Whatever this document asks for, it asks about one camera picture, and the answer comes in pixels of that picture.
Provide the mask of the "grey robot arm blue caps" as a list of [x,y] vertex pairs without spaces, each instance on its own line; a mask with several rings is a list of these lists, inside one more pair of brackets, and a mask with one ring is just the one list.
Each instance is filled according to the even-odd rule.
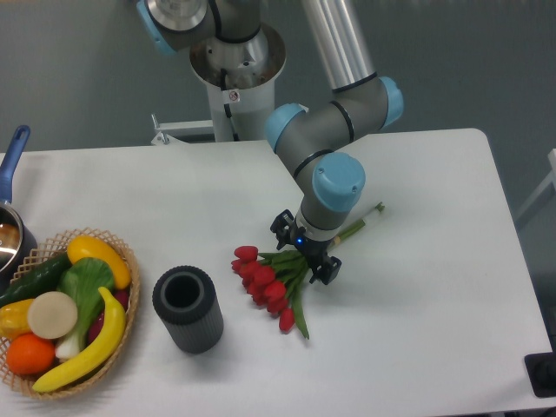
[[330,283],[341,261],[332,240],[358,202],[366,175],[344,148],[396,121],[404,110],[396,83],[378,76],[349,1],[306,1],[302,8],[333,98],[318,110],[275,105],[285,44],[261,19],[257,1],[140,1],[155,46],[189,52],[204,83],[218,142],[266,140],[303,193],[296,214],[271,225],[279,247],[301,253],[316,281]]

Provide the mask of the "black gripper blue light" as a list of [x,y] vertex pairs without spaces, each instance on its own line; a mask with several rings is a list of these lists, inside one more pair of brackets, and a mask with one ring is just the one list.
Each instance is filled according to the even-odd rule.
[[308,231],[297,224],[295,217],[288,209],[276,216],[270,226],[270,231],[277,240],[277,250],[281,250],[286,245],[292,245],[303,255],[312,271],[310,283],[320,281],[322,284],[328,285],[336,278],[342,262],[339,258],[328,255],[332,239],[325,241],[311,239]]

